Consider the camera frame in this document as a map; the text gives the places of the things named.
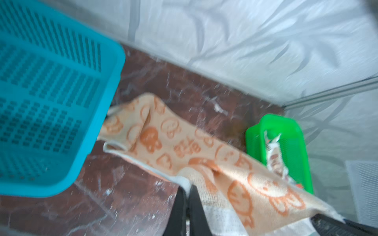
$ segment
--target brown tiled floor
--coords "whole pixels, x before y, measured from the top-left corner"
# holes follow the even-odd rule
[[[282,109],[172,64],[124,47],[113,104],[151,92],[179,116],[245,151],[244,132]],[[102,152],[97,142],[76,182],[45,199],[0,196],[0,235],[161,235],[177,190]]]

